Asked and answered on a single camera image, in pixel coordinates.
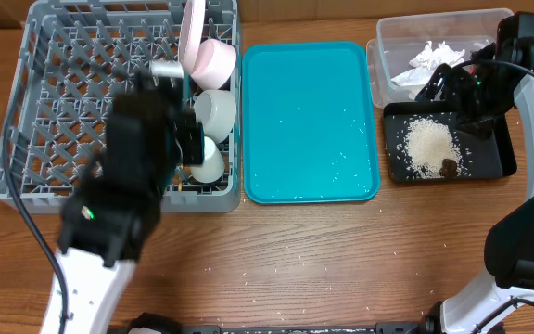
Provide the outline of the white napkin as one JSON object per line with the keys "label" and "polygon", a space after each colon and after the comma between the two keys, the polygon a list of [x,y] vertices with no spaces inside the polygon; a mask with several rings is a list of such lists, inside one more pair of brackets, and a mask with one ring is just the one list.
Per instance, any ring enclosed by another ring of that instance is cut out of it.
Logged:
{"label": "white napkin", "polygon": [[398,87],[407,88],[408,97],[414,100],[419,91],[429,81],[436,67],[440,64],[450,66],[464,61],[465,50],[453,50],[445,41],[433,48],[428,41],[424,49],[409,61],[411,68],[391,78]]}

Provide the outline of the white green bowl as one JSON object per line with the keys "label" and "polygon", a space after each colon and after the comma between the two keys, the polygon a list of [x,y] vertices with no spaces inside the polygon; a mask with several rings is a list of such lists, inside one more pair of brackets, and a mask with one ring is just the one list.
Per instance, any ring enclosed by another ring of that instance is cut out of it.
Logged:
{"label": "white green bowl", "polygon": [[194,112],[202,123],[205,136],[222,143],[234,128],[236,103],[234,95],[224,90],[203,91],[195,100]]}

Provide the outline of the cream paper cup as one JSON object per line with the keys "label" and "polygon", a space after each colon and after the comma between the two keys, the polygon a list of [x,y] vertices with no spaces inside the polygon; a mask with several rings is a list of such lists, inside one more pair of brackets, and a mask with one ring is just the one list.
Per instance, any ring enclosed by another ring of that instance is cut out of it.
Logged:
{"label": "cream paper cup", "polygon": [[200,165],[190,167],[191,175],[200,183],[213,183],[223,176],[225,164],[223,156],[215,142],[204,137],[204,160]]}

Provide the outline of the pile of white rice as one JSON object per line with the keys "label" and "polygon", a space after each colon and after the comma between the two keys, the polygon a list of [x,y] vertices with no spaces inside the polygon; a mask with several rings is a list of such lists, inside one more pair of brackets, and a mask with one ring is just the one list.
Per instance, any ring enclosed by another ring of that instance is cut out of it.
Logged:
{"label": "pile of white rice", "polygon": [[406,171],[413,180],[432,180],[443,178],[439,169],[443,159],[455,160],[458,176],[467,174],[455,133],[449,126],[427,118],[410,118],[404,121],[405,130],[400,130],[397,138],[399,160],[406,163]]}

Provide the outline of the small pink bowl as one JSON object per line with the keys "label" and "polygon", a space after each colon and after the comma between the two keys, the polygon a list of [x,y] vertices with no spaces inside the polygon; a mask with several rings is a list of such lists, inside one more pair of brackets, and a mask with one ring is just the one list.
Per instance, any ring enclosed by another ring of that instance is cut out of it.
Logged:
{"label": "small pink bowl", "polygon": [[236,58],[233,46],[208,39],[200,44],[191,78],[203,90],[221,89],[234,71]]}

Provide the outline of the brown food scrap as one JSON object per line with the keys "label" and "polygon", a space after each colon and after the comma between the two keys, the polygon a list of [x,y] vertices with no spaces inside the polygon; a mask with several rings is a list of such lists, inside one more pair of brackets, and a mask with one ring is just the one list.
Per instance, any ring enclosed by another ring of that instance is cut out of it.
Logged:
{"label": "brown food scrap", "polygon": [[439,175],[447,179],[456,178],[459,175],[457,162],[452,159],[443,159]]}

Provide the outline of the large pink plate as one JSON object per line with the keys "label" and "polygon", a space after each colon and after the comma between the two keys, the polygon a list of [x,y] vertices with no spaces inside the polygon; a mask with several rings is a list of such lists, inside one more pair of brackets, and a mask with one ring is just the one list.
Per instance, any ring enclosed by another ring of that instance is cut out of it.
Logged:
{"label": "large pink plate", "polygon": [[193,72],[201,43],[205,19],[204,0],[187,0],[178,44],[178,60],[188,74]]}

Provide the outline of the wooden chopstick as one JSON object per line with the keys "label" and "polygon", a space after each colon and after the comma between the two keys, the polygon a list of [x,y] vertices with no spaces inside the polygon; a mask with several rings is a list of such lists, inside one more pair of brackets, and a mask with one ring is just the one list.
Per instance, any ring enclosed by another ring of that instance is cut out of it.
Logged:
{"label": "wooden chopstick", "polygon": [[183,165],[180,164],[176,167],[175,173],[178,176],[178,191],[183,191],[184,181],[186,180],[186,174],[184,173]]}

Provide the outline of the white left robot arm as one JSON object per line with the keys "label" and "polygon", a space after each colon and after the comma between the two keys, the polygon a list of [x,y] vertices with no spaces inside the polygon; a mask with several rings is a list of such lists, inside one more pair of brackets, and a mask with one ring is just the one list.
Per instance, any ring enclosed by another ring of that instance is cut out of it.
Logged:
{"label": "white left robot arm", "polygon": [[43,333],[104,333],[132,280],[176,168],[204,161],[204,130],[186,106],[177,61],[153,60],[113,97],[106,145],[60,211],[55,278]]}

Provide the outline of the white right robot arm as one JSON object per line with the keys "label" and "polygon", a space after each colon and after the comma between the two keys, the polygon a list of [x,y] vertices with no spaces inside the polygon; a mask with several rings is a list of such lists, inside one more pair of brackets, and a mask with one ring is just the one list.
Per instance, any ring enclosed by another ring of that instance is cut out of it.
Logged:
{"label": "white right robot arm", "polygon": [[458,65],[442,64],[416,96],[435,97],[458,114],[459,130],[485,135],[517,108],[528,168],[524,203],[489,231],[484,269],[458,294],[438,304],[415,333],[500,333],[503,319],[523,305],[534,308],[534,13],[503,19],[497,41]]}

